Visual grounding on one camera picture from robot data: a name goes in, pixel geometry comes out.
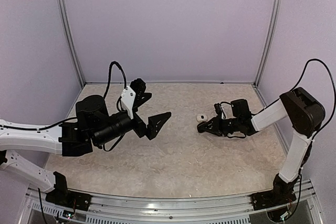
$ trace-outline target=metal frame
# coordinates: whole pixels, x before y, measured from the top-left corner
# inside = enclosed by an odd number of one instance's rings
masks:
[[[299,184],[295,185],[298,195]],[[231,196],[204,197],[204,198],[135,198],[93,194],[91,205],[87,212],[76,210],[82,221],[79,223],[249,223],[249,215],[264,210],[254,211],[250,200],[250,193]],[[55,206],[46,202],[42,194],[43,207],[46,214],[56,215],[68,208]],[[323,224],[323,217],[314,188],[310,180],[302,182],[301,200],[307,200],[311,207],[314,224]],[[23,213],[19,224],[26,224],[31,210],[40,211],[38,192],[29,188],[25,197]]]
[[[253,85],[253,82],[248,81],[146,81],[148,84],[167,84],[167,83],[177,83],[177,84],[248,84]],[[86,82],[86,84],[93,85],[93,84],[107,84],[107,81],[103,82]],[[111,81],[111,84],[123,84],[122,81]]]
[[[71,34],[71,30],[70,30],[70,25],[69,25],[69,20],[68,20],[68,16],[67,16],[67,9],[66,9],[66,5],[65,5],[65,0],[57,0],[58,3],[58,7],[59,7],[59,13],[61,16],[61,21],[63,24],[63,29],[64,29],[64,34],[66,36],[66,40],[67,40],[67,44],[69,46],[69,51],[70,51],[70,56],[71,56],[71,61],[73,64],[73,67],[75,69],[76,72],[76,76],[78,79],[78,82],[81,86],[81,88],[83,88],[86,84],[85,79],[84,79],[84,75],[83,72],[81,70],[81,66],[77,57],[77,53],[75,50],[75,44],[74,44],[74,40],[72,38],[72,34]]]
[[[271,44],[272,44],[272,40],[273,40],[275,28],[276,28],[278,14],[279,14],[279,10],[280,10],[280,3],[281,3],[281,0],[274,0],[274,2],[273,2],[272,15],[271,15],[271,20],[270,20],[270,23],[269,23],[269,26],[268,26],[266,42],[265,42],[265,45],[264,45],[264,48],[263,48],[261,61],[260,61],[259,68],[258,68],[258,71],[257,71],[256,79],[255,79],[255,82],[254,82],[256,87],[259,86],[260,81],[261,81],[261,77],[262,77],[262,75],[264,73],[264,70],[265,70],[267,58],[268,58],[268,55],[269,55],[270,47],[271,47]]]

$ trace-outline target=enclosure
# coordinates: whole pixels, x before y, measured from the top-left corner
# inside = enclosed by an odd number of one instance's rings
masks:
[[[1,119],[49,125],[74,116],[76,102],[104,94],[112,61],[122,65],[128,84],[141,78],[153,94],[140,117],[172,112],[155,139],[132,132],[112,152],[18,151],[66,175],[69,188],[93,195],[78,223],[270,223],[262,222],[264,212],[249,212],[247,196],[272,188],[290,148],[291,121],[230,139],[199,133],[196,116],[210,119],[215,103],[237,99],[257,114],[295,85],[311,58],[336,76],[336,0],[0,3]],[[117,112],[122,81],[113,69],[110,114]],[[323,65],[309,64],[300,86],[323,104],[326,121],[335,101]],[[230,107],[223,109],[232,116]],[[335,126],[333,119],[315,139],[302,171],[302,205],[288,223],[334,223]],[[36,189],[6,171],[0,179],[0,223],[42,223]],[[53,223],[62,208],[44,204]]]

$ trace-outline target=robotic arm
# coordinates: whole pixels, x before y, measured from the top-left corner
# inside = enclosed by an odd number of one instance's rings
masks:
[[[47,193],[46,200],[65,207],[88,210],[91,196],[68,190],[66,178],[50,172],[21,157],[13,150],[32,150],[77,157],[92,152],[92,145],[102,148],[116,137],[134,130],[138,137],[152,140],[171,117],[171,112],[151,116],[148,125],[137,115],[148,101],[146,84],[136,79],[121,94],[124,110],[108,115],[105,100],[91,95],[76,103],[77,122],[64,122],[54,127],[26,125],[0,120],[0,169],[18,174]]]
[[[274,179],[273,190],[252,194],[251,198],[255,210],[295,201],[294,185],[310,155],[313,135],[325,118],[322,104],[303,88],[282,94],[280,99],[256,115],[252,115],[244,99],[230,104],[234,118],[226,119],[221,104],[217,103],[214,105],[217,116],[200,123],[198,132],[210,132],[217,136],[241,132],[251,136],[288,116],[294,129],[293,138],[285,163]]]

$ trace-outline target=lavender wall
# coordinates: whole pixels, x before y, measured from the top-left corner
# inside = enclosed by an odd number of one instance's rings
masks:
[[[272,43],[260,90],[270,103],[288,91],[298,80],[310,58],[320,58],[336,78],[336,0],[282,0],[275,37]],[[316,97],[327,111],[333,105],[331,83],[326,71],[312,63],[301,86]],[[280,124],[290,144],[289,120]],[[336,119],[317,137],[304,178],[311,178],[327,223],[335,223],[336,206]]]
[[[88,82],[253,82],[273,0],[66,0]],[[117,72],[113,80],[122,80]]]
[[[63,119],[80,91],[56,0],[0,0],[0,116],[29,124]],[[43,165],[46,155],[23,153]],[[28,182],[0,172],[0,223],[15,222]]]

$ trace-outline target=beige speckled floor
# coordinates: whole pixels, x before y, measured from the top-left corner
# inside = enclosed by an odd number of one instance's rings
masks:
[[[284,153],[273,127],[247,137],[228,139],[196,130],[196,115],[215,116],[213,104],[245,98],[252,112],[261,104],[250,85],[148,84],[150,101],[140,107],[150,115],[172,112],[159,135],[149,141],[132,131],[110,153],[94,148],[82,157],[51,155],[46,168],[67,177],[69,188],[134,197],[207,197],[247,193],[272,187]],[[105,85],[87,85],[79,100],[103,94]],[[114,84],[107,98],[116,112],[122,86]]]

